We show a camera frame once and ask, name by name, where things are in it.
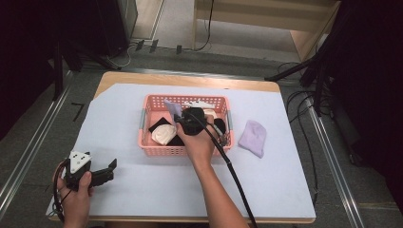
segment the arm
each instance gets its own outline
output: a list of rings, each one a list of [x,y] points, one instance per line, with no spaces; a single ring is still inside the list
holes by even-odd
[[[213,123],[213,117],[207,116],[207,121]],[[186,152],[201,182],[210,227],[248,228],[246,220],[226,193],[211,166],[214,144],[208,134],[202,131],[197,136],[187,136],[180,124],[177,124],[177,127],[178,135],[185,144]],[[208,129],[214,132],[211,126],[208,126]]]

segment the white paper sheet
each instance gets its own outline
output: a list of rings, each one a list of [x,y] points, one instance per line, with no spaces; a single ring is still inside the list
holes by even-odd
[[[147,157],[137,144],[147,94],[226,96],[236,140],[227,155],[255,217],[316,217],[280,93],[133,84],[116,84],[92,101],[74,146],[74,150],[91,152],[92,171],[118,160],[115,180],[95,188],[91,216],[206,217],[202,190],[190,160]],[[237,145],[248,120],[267,130],[262,159]],[[225,162],[216,157],[212,163],[247,217]]]

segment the black cord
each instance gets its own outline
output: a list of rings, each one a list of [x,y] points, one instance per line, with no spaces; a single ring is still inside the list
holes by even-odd
[[[57,217],[59,217],[59,220],[62,222],[65,222],[65,216],[63,215],[62,202],[59,201],[59,196],[57,194],[57,181],[59,179],[60,173],[62,172],[62,169],[66,167],[68,161],[69,159],[63,161],[59,165],[53,178],[53,205],[55,207],[54,212],[57,214]]]
[[[70,192],[71,192],[71,189],[70,189],[70,191],[68,191],[67,192],[67,194],[62,198],[62,200],[60,200],[60,203],[63,203],[63,201],[66,199],[66,197],[70,194]]]
[[[290,65],[290,64],[298,65],[299,63],[297,63],[297,62],[288,62],[288,63],[281,64],[281,65],[278,66],[278,73],[280,73],[279,69],[280,69],[281,67],[283,67],[283,66],[285,66],[285,65]]]
[[[205,42],[205,44],[202,47],[195,49],[195,51],[202,50],[203,48],[205,48],[205,46],[210,41],[210,34],[211,34],[210,28],[211,28],[211,17],[213,16],[213,7],[214,7],[214,0],[211,1],[210,18],[208,19],[207,41]]]
[[[310,158],[311,158],[312,169],[313,169],[313,172],[314,172],[314,186],[315,186],[314,190],[315,190],[315,193],[314,193],[314,198],[312,199],[312,204],[313,204],[314,207],[315,207],[316,204],[317,204],[317,191],[318,191],[317,166],[316,166],[316,164],[315,164],[314,153],[312,152],[311,144],[309,143],[309,140],[308,140],[308,137],[307,137],[307,135],[306,135],[305,129],[304,129],[303,125],[302,125],[302,121],[301,121],[301,118],[300,118],[301,114],[300,114],[300,112],[299,112],[299,110],[300,110],[302,104],[303,104],[307,99],[309,99],[310,97],[312,97],[312,95],[305,97],[305,98],[299,103],[298,108],[297,108],[297,118],[298,118],[299,127],[301,128],[302,134],[303,134],[303,136],[304,136],[304,138],[305,138],[305,141],[306,141],[306,144],[307,144],[307,146],[308,146],[309,155],[310,155]]]
[[[207,132],[207,134],[210,136],[211,141],[213,141],[213,144],[214,144],[214,145],[217,147],[217,149],[219,150],[220,154],[222,155],[222,158],[225,160],[225,162],[226,162],[226,164],[227,164],[227,166],[228,166],[229,172],[231,173],[232,178],[233,178],[234,181],[235,181],[235,184],[236,184],[237,187],[238,187],[238,190],[240,191],[240,196],[242,197],[242,201],[243,201],[243,204],[245,205],[245,208],[246,208],[246,211],[247,211],[247,213],[248,213],[249,219],[251,219],[251,222],[252,222],[253,226],[254,226],[255,228],[258,228],[258,225],[256,224],[255,217],[253,216],[252,210],[251,210],[251,208],[249,207],[248,200],[246,199],[245,193],[243,192],[242,186],[240,185],[240,180],[238,179],[237,174],[235,173],[235,170],[234,170],[234,167],[232,166],[231,161],[230,161],[230,160],[228,159],[228,157],[226,156],[226,154],[225,154],[225,152],[224,152],[224,149],[223,149],[222,146],[219,144],[219,142],[216,140],[216,138],[214,138],[213,134],[211,134],[211,132],[207,129],[207,127],[206,127],[205,124],[203,124],[203,123],[202,123],[195,115],[193,115],[192,113],[189,112],[188,114],[189,114],[190,116],[192,116],[193,119],[194,119],[195,121],[197,121],[197,122],[203,127],[203,129],[204,129],[204,130]]]
[[[309,108],[311,108],[312,106],[314,106],[314,105],[311,104],[311,105],[305,107],[301,112],[299,112],[299,113],[296,115],[296,117],[294,117],[293,119],[291,119],[291,121],[289,121],[289,123],[291,124],[291,123],[292,123],[294,120],[296,120],[298,117],[300,117],[300,116],[302,116],[303,114],[305,114],[305,113],[309,110]]]
[[[314,91],[297,91],[297,92],[292,93],[288,97],[287,103],[286,103],[286,106],[285,106],[285,112],[287,113],[287,116],[288,116],[288,106],[290,105],[291,101],[293,99],[295,99],[297,95],[302,94],[302,93],[315,93],[315,92]]]

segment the person's left hand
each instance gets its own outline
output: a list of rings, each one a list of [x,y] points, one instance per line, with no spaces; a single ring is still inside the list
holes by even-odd
[[[93,188],[88,188],[91,184],[91,172],[85,172],[80,178],[78,192],[66,187],[66,182],[62,179],[62,173],[63,170],[61,170],[57,179],[57,190],[60,192],[65,215],[64,228],[84,228],[88,223],[89,197],[93,193]]]

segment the wooden table edge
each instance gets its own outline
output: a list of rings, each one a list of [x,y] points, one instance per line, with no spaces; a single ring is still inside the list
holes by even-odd
[[[50,220],[59,220],[57,216],[49,217]],[[255,218],[256,223],[313,223],[316,218]],[[143,221],[143,222],[208,222],[207,217],[142,217],[142,216],[90,216],[92,221]]]
[[[240,79],[222,79],[213,76],[184,76],[177,74],[114,72],[104,73],[98,85],[94,98],[109,89],[114,84],[140,84],[159,86],[195,86],[225,89],[244,89],[266,92],[279,92],[279,86],[274,82],[249,81]]]

